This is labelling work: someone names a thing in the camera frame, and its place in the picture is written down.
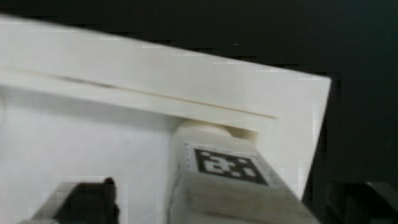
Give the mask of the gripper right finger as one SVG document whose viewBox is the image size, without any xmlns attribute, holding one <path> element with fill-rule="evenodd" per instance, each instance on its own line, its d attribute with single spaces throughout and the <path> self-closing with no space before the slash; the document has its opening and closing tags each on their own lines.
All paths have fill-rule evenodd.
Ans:
<svg viewBox="0 0 398 224">
<path fill-rule="evenodd" d="M 398 190 L 386 182 L 334 182 L 325 224 L 398 224 Z"/>
</svg>

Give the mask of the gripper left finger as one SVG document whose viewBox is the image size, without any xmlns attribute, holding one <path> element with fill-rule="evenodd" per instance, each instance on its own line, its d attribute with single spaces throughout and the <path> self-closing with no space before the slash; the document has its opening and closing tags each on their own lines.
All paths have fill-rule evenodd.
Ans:
<svg viewBox="0 0 398 224">
<path fill-rule="evenodd" d="M 119 224 L 116 181 L 64 182 L 34 214 L 18 224 Z"/>
</svg>

